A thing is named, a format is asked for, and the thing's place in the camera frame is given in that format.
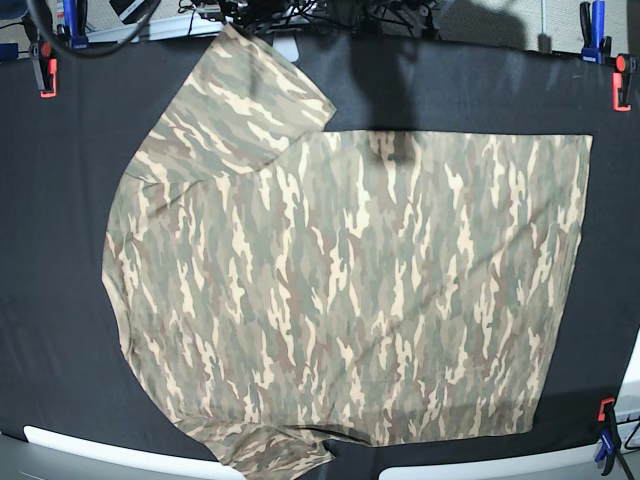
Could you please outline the blue bar clamp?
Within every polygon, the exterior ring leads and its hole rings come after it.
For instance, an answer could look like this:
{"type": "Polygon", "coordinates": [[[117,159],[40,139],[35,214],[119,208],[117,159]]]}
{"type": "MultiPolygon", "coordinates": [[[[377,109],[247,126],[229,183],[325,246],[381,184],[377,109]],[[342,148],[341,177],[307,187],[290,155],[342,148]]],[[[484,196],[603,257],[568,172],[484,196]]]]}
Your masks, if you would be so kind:
{"type": "Polygon", "coordinates": [[[57,2],[58,33],[74,50],[84,50],[89,45],[86,35],[87,13],[87,0],[57,2]]]}
{"type": "Polygon", "coordinates": [[[583,61],[605,64],[610,55],[611,38],[604,33],[605,2],[583,1],[579,6],[583,47],[583,61]]]}

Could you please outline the camouflage t-shirt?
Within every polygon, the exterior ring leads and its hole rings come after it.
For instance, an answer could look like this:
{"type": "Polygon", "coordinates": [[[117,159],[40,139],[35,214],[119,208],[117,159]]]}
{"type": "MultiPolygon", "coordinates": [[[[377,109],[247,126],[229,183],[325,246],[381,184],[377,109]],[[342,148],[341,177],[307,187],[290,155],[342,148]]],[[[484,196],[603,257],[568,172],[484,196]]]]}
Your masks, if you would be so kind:
{"type": "Polygon", "coordinates": [[[338,131],[226,26],[127,165],[102,257],[121,350],[249,479],[528,432],[581,241],[589,135],[338,131]]]}

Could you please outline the orange black clamp far right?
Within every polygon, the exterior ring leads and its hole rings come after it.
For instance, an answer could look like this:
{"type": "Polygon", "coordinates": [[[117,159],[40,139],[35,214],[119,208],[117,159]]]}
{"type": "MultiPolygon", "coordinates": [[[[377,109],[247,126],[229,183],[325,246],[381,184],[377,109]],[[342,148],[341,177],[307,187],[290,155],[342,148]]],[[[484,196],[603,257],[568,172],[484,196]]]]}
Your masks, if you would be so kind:
{"type": "Polygon", "coordinates": [[[631,110],[629,100],[632,76],[637,71],[637,60],[630,54],[619,54],[612,73],[612,106],[617,112],[631,110]]]}

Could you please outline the orange black clamp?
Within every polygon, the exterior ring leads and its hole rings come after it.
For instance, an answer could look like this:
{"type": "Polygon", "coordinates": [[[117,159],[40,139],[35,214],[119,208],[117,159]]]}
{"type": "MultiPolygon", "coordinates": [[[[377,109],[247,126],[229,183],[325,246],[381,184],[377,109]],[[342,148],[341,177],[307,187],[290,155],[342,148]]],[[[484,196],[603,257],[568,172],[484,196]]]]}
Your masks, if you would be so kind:
{"type": "Polygon", "coordinates": [[[637,71],[637,60],[630,54],[619,54],[612,73],[612,106],[617,112],[631,110],[629,100],[632,76],[637,71]]]}
{"type": "Polygon", "coordinates": [[[57,96],[57,59],[48,42],[37,40],[29,48],[36,86],[41,98],[57,96]]]}

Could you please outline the black table cloth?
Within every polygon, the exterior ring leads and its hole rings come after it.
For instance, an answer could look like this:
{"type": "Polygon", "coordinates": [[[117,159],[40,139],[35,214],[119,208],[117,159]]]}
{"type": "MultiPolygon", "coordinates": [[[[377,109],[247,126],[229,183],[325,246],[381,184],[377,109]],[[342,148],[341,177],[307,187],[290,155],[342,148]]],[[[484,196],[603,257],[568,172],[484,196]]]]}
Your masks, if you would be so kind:
{"type": "MultiPolygon", "coordinates": [[[[594,442],[639,328],[639,112],[612,107],[601,66],[401,37],[299,36],[299,68],[331,99],[333,130],[593,136],[582,242],[533,430],[373,449],[336,444],[325,478],[472,462],[594,442]]],[[[1,67],[1,429],[27,425],[207,460],[126,364],[100,278],[106,221],[129,159],[208,46],[134,44],[64,59],[56,97],[26,60],[1,67]]]]}

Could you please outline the blue bar clamp far left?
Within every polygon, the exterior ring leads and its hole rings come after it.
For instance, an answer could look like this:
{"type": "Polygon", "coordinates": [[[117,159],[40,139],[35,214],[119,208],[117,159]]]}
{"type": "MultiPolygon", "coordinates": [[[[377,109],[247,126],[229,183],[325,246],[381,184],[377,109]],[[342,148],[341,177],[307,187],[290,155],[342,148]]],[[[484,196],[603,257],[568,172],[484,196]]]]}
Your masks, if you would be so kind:
{"type": "Polygon", "coordinates": [[[74,50],[84,50],[89,45],[86,35],[87,13],[87,0],[57,2],[58,33],[74,50]]]}

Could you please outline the orange black clamp far left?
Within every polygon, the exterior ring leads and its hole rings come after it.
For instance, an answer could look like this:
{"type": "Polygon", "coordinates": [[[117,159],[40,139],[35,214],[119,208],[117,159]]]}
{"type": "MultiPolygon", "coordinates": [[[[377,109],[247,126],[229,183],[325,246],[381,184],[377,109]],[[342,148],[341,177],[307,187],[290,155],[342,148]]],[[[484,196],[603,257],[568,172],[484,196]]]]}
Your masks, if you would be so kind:
{"type": "Polygon", "coordinates": [[[37,40],[29,48],[36,86],[41,98],[57,96],[57,59],[48,42],[37,40]]]}

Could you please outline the blue bar clamp far right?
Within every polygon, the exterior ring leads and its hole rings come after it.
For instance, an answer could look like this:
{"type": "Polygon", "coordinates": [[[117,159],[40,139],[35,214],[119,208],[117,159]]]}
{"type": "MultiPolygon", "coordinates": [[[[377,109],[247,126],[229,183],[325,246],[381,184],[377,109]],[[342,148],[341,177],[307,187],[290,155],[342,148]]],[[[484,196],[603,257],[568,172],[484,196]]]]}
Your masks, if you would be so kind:
{"type": "Polygon", "coordinates": [[[605,64],[610,55],[611,38],[604,33],[605,2],[583,1],[579,6],[583,47],[583,61],[605,64]]]}

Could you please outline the blue orange clamp near right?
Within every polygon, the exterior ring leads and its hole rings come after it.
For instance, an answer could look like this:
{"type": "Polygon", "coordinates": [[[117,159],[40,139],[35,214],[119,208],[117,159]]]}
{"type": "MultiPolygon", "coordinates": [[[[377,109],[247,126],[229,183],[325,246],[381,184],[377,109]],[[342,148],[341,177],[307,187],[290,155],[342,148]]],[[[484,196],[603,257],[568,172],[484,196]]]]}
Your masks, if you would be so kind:
{"type": "Polygon", "coordinates": [[[598,411],[600,447],[594,461],[597,464],[604,463],[604,468],[601,471],[602,477],[606,477],[612,472],[621,445],[614,405],[614,397],[605,398],[601,401],[598,411]]]}

